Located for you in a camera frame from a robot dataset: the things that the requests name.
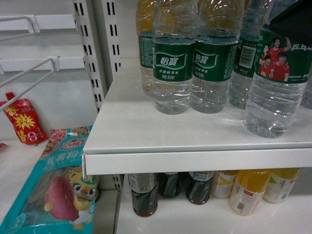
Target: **dark drink bottle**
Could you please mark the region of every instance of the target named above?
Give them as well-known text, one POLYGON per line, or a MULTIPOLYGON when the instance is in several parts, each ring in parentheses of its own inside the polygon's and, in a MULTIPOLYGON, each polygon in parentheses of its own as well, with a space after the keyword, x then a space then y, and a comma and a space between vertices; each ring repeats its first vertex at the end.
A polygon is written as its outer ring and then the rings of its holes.
POLYGON ((158 192, 163 197, 173 198, 181 190, 181 175, 178 172, 158 174, 158 192))
POLYGON ((128 174, 133 210, 138 216, 149 217, 157 209, 155 173, 128 174))
POLYGON ((205 204, 210 196, 214 171, 189 172, 186 197, 195 205, 205 204))

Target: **snack bag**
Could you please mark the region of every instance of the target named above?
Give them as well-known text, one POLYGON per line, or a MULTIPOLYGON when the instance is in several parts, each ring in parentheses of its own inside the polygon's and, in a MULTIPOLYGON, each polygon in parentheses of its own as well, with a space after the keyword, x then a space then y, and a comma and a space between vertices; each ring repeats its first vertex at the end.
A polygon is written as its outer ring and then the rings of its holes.
MULTIPOLYGON (((5 94, 8 100, 14 98, 13 93, 5 94)), ((5 115, 13 124, 16 135, 21 143, 32 145, 38 144, 48 139, 38 122, 38 116, 27 99, 20 99, 9 105, 4 110, 5 115)))
POLYGON ((82 176, 91 127, 62 129, 49 140, 0 226, 1 234, 92 234, 97 178, 82 176))

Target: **red snack bag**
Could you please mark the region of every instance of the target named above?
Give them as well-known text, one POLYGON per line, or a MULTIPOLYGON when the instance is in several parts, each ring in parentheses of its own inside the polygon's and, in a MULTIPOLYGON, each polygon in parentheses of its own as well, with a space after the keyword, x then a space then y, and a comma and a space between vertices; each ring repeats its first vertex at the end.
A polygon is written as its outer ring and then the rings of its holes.
MULTIPOLYGON (((13 93, 6 93, 5 95, 8 100, 14 98, 13 93)), ((21 143, 32 145, 48 139, 47 134, 38 123, 38 116, 34 108, 27 99, 17 100, 3 111, 13 124, 21 143)))

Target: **barcode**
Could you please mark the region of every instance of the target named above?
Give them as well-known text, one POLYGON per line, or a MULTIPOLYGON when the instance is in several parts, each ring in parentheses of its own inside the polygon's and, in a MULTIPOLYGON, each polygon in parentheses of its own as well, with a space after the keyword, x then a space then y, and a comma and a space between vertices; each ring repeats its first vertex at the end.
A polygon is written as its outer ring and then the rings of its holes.
POLYGON ((287 197, 288 193, 284 193, 281 200, 284 200, 287 197))
POLYGON ((242 54, 240 56, 239 65, 246 68, 252 68, 256 50, 256 48, 244 45, 242 54))
POLYGON ((245 204, 239 202, 237 208, 238 208, 240 211, 242 211, 242 210, 244 209, 244 207, 245 207, 245 204))

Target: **shelf bracket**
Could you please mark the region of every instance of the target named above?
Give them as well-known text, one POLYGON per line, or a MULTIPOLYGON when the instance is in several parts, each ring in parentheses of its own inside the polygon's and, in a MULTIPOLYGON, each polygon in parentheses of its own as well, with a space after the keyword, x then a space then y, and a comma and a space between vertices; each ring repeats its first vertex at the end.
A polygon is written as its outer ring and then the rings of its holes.
POLYGON ((53 56, 49 56, 47 59, 45 59, 44 61, 42 61, 41 63, 37 64, 36 66, 33 66, 31 68, 29 68, 26 71, 23 71, 7 80, 5 80, 4 82, 0 83, 0 88, 7 85, 8 83, 16 80, 17 78, 20 78, 21 76, 25 75, 27 72, 33 71, 36 68, 40 67, 41 65, 47 63, 47 62, 51 62, 52 64, 52 68, 51 71, 44 75, 42 78, 40 78, 39 80, 37 80, 35 83, 33 83, 29 88, 27 88, 26 90, 24 90, 23 92, 21 92, 20 94, 16 95, 14 98, 12 98, 11 100, 9 100, 8 102, 6 102, 3 106, 0 107, 0 112, 3 111, 5 108, 7 108, 9 105, 11 105, 13 102, 15 102, 16 100, 18 100, 21 96, 23 96, 24 94, 26 94, 29 90, 31 90, 32 88, 34 88, 37 84, 39 84, 40 82, 42 82, 43 80, 45 80, 48 76, 50 76, 51 74, 53 74, 55 71, 59 71, 59 62, 58 62, 58 57, 53 57, 53 56))
POLYGON ((15 39, 15 38, 22 38, 22 37, 30 36, 30 35, 33 35, 34 33, 40 32, 35 15, 11 16, 11 17, 1 17, 0 18, 0 22, 14 21, 14 20, 26 20, 27 29, 28 29, 29 33, 18 34, 18 35, 9 36, 9 37, 3 37, 3 38, 0 38, 0 41, 10 40, 10 39, 15 39))

